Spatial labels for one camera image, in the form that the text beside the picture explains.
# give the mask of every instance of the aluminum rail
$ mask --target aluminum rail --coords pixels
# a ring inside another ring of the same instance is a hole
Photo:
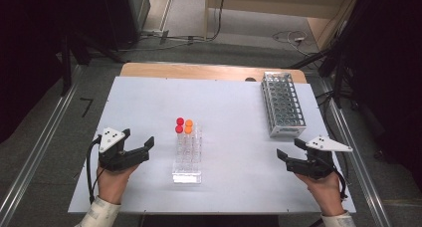
[[[331,86],[329,81],[321,80],[322,88],[325,92],[331,91]],[[343,138],[345,144],[353,148],[353,152],[349,153],[350,162],[355,169],[357,179],[362,188],[363,194],[365,196],[366,202],[369,206],[369,209],[372,213],[372,217],[378,227],[390,227],[392,226],[387,213],[384,209],[381,199],[379,198],[378,192],[373,184],[372,178],[369,175],[369,172],[366,169],[366,165],[363,162],[359,149],[353,139],[350,128],[347,125],[347,122],[344,118],[342,110],[339,110],[334,102],[330,102],[330,109],[334,116],[335,122],[340,131],[341,137]]]
[[[19,202],[24,196],[25,191],[28,188],[32,177],[34,176],[38,165],[44,157],[52,137],[56,132],[56,129],[59,126],[60,121],[62,120],[62,117],[69,106],[69,103],[72,100],[82,74],[82,67],[76,66],[72,77],[74,81],[73,85],[69,89],[68,93],[59,99],[40,137],[32,148],[32,151],[29,154],[24,166],[5,194],[5,198],[3,199],[0,208],[0,227],[6,227],[9,225],[9,222],[12,219],[12,216],[15,213]]]

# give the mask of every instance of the table surface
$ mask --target table surface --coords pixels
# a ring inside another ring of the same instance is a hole
[[[276,148],[291,157],[306,157],[291,139],[269,138],[260,82],[215,80],[217,77],[260,80],[264,71],[279,70],[185,64],[124,65],[121,77],[115,79],[111,88],[98,133],[105,126],[129,127],[131,136],[125,142],[126,150],[139,147],[151,135],[155,136],[155,147],[150,151],[150,160],[131,177],[121,212],[319,212],[306,187],[277,159]],[[195,80],[183,79],[184,74]],[[292,74],[294,80],[306,81],[302,72]],[[301,138],[327,135],[311,87],[299,83],[295,86],[307,122]],[[172,183],[174,127],[179,115],[199,120],[203,126],[201,184]],[[98,153],[93,151],[92,163],[97,158]],[[355,212],[351,198],[344,207]],[[84,213],[88,208],[87,178],[83,169],[69,212]]]

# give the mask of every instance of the floor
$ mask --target floor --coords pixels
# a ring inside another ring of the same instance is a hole
[[[180,4],[183,3],[195,2],[172,0],[163,30],[169,30],[171,36],[201,35],[203,20],[200,20],[199,12],[197,9],[191,9],[195,13],[192,17],[196,18],[189,18],[186,14],[183,15],[184,17],[181,16],[178,7],[181,7]],[[208,29],[210,36],[214,30],[214,11],[209,12],[209,17],[212,19]],[[289,43],[282,33],[279,34],[279,39],[275,40],[273,37],[278,32],[289,34],[291,31],[298,30],[308,34],[305,43],[298,46],[296,43]],[[154,38],[144,39],[132,49],[118,54],[133,62],[283,68],[295,64],[306,56],[300,51],[306,54],[317,52],[314,37],[304,18],[274,17],[234,11],[223,11],[222,29],[214,42],[187,46],[184,41],[166,40],[161,45],[160,41]],[[92,55],[94,58],[88,67],[75,68],[74,92],[69,97],[67,108],[59,116],[57,124],[53,126],[54,132],[48,138],[46,148],[39,153],[43,158],[38,165],[32,166],[31,181],[23,186],[24,191],[22,196],[19,196],[21,197],[19,204],[15,206],[15,209],[11,209],[13,215],[6,220],[1,219],[0,226],[74,226],[82,219],[82,215],[68,213],[69,203],[79,171],[84,165],[87,143],[93,138],[113,78],[118,76],[121,70],[121,64],[116,64],[98,53],[93,52]],[[322,80],[317,75],[316,68],[319,65],[320,62],[315,62],[302,68],[316,95],[326,92],[324,84],[330,83],[330,79]],[[48,125],[50,116],[55,113],[57,103],[63,102],[60,98],[61,87],[62,83],[58,81],[31,110],[15,133],[8,140],[0,143],[0,151],[3,153],[0,156],[0,176],[2,176],[0,196],[2,199],[10,193],[9,187],[20,175],[22,166],[28,156],[31,156],[31,151],[39,145],[39,137],[45,135],[44,127]],[[93,100],[88,110],[86,99]],[[400,164],[387,163],[382,158],[373,157],[378,147],[373,141],[364,116],[359,111],[355,111],[348,100],[342,100],[342,102],[342,113],[389,219],[389,225],[383,226],[422,226],[417,221],[422,213],[422,193],[413,182],[411,174]],[[327,112],[327,123],[333,128],[335,135],[341,138],[341,131],[331,110]],[[357,209],[357,213],[353,214],[353,219],[357,226],[377,226],[371,206],[368,205],[364,195],[362,187],[364,185],[356,175],[356,167],[351,164],[349,157],[346,162],[349,168],[348,188]],[[3,218],[3,206],[1,214],[0,217]],[[245,226],[245,224],[242,225],[245,223],[242,221],[251,223],[257,220],[253,216],[253,220],[250,218],[251,216],[239,218],[171,216],[170,219],[163,220],[159,216],[120,214],[114,226]],[[260,223],[269,223],[267,226],[275,224],[288,227],[309,226],[317,220],[317,213],[260,216],[259,218],[264,218]]]

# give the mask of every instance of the human hand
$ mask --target human hand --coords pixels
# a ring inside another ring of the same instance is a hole
[[[339,180],[335,172],[318,180],[300,174],[296,174],[296,176],[308,186],[308,190],[319,205],[323,216],[344,214],[339,192]]]
[[[130,175],[137,169],[139,165],[133,166],[123,171],[111,172],[104,170],[99,166],[97,168],[97,176],[99,177],[99,197],[110,203],[119,205],[121,198],[126,190]]]

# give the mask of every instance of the clear test tube rack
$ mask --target clear test tube rack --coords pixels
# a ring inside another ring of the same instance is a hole
[[[265,72],[261,88],[270,137],[298,137],[306,123],[292,75]]]
[[[195,124],[190,134],[184,132],[177,137],[176,156],[173,163],[174,183],[194,183],[202,181],[202,128]]]

